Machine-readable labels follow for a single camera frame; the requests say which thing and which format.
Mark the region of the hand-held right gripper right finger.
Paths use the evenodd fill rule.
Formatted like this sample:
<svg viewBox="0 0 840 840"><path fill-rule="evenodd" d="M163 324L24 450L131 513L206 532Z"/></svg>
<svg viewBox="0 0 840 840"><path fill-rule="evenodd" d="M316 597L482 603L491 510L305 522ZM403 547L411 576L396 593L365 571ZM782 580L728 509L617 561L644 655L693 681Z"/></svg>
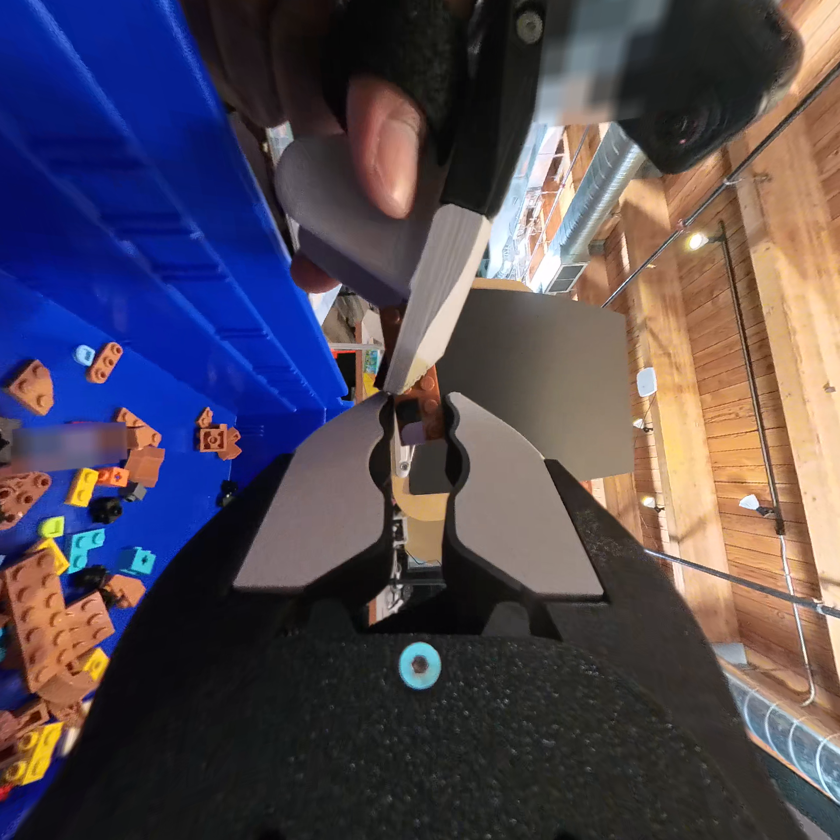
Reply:
<svg viewBox="0 0 840 840"><path fill-rule="evenodd" d="M542 599L602 599L604 589L542 454L461 393L447 396L458 475L446 536L463 560Z"/></svg>

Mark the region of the brick chunk with coloured studs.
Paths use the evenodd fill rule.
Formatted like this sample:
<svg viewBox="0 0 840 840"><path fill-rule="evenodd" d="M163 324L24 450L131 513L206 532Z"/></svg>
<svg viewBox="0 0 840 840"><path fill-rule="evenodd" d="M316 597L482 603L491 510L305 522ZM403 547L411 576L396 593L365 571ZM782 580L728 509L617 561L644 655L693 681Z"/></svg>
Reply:
<svg viewBox="0 0 840 840"><path fill-rule="evenodd" d="M403 322L406 304L380 310L384 340L383 359L374 386L384 389L392 352ZM425 445L445 437L445 410L439 391L438 375L432 366L416 383L393 397L395 429L400 444L407 447Z"/></svg>

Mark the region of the pile of loose toy bricks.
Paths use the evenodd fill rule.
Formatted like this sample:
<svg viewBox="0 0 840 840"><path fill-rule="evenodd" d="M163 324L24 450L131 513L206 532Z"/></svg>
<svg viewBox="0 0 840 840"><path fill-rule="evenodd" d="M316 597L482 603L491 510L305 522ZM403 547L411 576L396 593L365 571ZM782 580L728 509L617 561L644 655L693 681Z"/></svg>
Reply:
<svg viewBox="0 0 840 840"><path fill-rule="evenodd" d="M178 551L217 512L227 462L200 454L194 417L236 411L122 352L95 385L70 344L2 333L13 434L70 430L79 467L13 466L2 478L2 826L42 795L81 732L110 656Z"/></svg>

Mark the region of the person's left hand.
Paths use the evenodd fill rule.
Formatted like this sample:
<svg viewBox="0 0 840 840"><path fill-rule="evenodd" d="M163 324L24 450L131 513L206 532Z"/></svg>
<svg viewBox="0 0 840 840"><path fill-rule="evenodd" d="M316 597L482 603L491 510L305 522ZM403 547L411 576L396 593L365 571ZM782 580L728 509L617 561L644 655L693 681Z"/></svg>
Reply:
<svg viewBox="0 0 840 840"><path fill-rule="evenodd" d="M350 82L346 127L322 95L322 48L337 2L182 1L185 21L225 106L260 137L289 122L295 137L345 133L362 191L386 216L412 209L425 118L397 87Z"/></svg>

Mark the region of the black plywood-edged panel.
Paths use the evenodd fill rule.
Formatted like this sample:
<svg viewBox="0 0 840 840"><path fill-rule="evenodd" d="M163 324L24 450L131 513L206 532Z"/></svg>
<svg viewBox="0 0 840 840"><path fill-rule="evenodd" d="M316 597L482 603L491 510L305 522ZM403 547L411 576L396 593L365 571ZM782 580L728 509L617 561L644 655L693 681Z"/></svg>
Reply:
<svg viewBox="0 0 840 840"><path fill-rule="evenodd" d="M477 278L437 363L459 392L519 431L642 538L624 315L512 280Z"/></svg>

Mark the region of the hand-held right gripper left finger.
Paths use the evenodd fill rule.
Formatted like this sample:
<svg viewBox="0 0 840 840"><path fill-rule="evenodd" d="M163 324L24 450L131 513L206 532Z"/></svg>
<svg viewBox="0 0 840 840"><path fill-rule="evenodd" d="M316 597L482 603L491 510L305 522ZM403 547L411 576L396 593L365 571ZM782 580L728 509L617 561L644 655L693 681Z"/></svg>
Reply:
<svg viewBox="0 0 840 840"><path fill-rule="evenodd" d="M379 392L291 457L234 578L242 592L378 592L392 563L392 399Z"/></svg>

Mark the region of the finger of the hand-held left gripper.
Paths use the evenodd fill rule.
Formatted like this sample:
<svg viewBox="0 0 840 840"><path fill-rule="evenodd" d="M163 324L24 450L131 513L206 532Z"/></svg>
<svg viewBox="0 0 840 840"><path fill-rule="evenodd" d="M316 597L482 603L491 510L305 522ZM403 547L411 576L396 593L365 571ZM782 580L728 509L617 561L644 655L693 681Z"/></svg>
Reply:
<svg viewBox="0 0 840 840"><path fill-rule="evenodd" d="M411 280L406 305L382 389L403 394L443 357L480 260L492 222L448 204L434 216Z"/></svg>

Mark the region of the silver air duct with grille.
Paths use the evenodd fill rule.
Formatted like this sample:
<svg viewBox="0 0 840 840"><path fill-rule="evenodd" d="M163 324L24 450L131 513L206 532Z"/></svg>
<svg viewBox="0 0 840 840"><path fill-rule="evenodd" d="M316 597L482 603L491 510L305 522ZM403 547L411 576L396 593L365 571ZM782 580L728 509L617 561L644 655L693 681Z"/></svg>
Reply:
<svg viewBox="0 0 840 840"><path fill-rule="evenodd" d="M598 230L647 163L621 125L610 123L540 264L541 293L555 296L574 288L592 260Z"/></svg>

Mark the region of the blue plastic bin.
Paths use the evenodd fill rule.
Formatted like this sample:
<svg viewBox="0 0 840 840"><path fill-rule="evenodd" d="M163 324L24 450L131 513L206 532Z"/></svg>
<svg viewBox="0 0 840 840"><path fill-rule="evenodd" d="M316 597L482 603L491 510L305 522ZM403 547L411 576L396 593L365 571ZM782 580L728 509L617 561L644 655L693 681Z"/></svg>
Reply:
<svg viewBox="0 0 840 840"><path fill-rule="evenodd" d="M156 487L124 501L88 564L154 566L138 609L113 610L117 666L94 712L104 762L56 757L2 803L2 838L140 838L106 793L152 802L153 760L114 762L145 719L186 712L186 676L232 689L256 621L223 617L234 561L291 450L343 407L344 383L230 115L177 2L2 2L2 386L50 374L37 416L2 392L18 432L109 421L162 435Z"/></svg>

